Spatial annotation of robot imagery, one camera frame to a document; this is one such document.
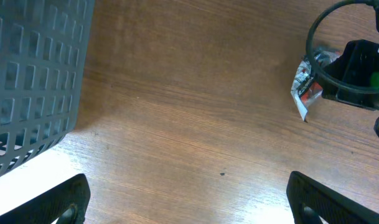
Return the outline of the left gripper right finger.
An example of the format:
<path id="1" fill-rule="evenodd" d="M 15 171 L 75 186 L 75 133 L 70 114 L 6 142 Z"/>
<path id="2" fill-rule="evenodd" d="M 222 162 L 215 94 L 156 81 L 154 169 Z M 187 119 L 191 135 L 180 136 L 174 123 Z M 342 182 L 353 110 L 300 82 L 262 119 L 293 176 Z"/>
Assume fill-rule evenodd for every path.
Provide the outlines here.
<path id="1" fill-rule="evenodd" d="M 379 223 L 379 213 L 298 171 L 291 172 L 286 195 L 295 224 Z"/>

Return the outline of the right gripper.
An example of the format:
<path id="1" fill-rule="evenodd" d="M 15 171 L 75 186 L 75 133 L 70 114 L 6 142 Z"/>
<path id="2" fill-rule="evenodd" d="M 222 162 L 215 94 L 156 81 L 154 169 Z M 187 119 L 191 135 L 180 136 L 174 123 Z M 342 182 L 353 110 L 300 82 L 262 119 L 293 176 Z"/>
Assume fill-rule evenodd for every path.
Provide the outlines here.
<path id="1" fill-rule="evenodd" d="M 339 6 L 367 4 L 375 10 L 379 33 L 379 1 L 342 1 Z M 351 40 L 342 55 L 324 67 L 320 77 L 322 97 L 327 100 L 379 111 L 379 44 Z"/>

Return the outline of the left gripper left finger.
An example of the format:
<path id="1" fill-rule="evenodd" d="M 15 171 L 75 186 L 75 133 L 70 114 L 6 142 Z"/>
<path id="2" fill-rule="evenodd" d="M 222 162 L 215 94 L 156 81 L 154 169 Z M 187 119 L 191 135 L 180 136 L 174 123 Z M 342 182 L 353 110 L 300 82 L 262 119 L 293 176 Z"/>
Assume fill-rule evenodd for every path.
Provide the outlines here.
<path id="1" fill-rule="evenodd" d="M 91 193 L 85 174 L 77 174 L 30 201 L 0 215 L 0 224 L 83 224 Z"/>

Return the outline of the black snack bag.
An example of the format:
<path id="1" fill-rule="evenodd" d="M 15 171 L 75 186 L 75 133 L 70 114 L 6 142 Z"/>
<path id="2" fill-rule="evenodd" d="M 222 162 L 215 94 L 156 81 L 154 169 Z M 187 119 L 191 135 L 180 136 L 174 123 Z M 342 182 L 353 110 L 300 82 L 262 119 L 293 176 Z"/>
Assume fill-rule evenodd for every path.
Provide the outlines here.
<path id="1" fill-rule="evenodd" d="M 316 62 L 321 67 L 329 65 L 340 57 L 337 51 L 321 47 L 315 49 L 314 55 Z M 322 91 L 323 88 L 316 81 L 316 75 L 308 57 L 303 56 L 292 83 L 291 96 L 304 122 L 307 122 L 308 107 L 322 95 Z"/>

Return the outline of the grey plastic mesh basket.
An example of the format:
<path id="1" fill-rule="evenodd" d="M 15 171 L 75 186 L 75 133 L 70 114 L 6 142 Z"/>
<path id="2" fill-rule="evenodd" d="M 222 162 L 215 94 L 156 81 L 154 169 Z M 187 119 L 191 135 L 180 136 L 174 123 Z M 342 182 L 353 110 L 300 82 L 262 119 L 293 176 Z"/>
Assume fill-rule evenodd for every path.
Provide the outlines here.
<path id="1" fill-rule="evenodd" d="M 0 177 L 77 122 L 93 0 L 0 0 Z"/>

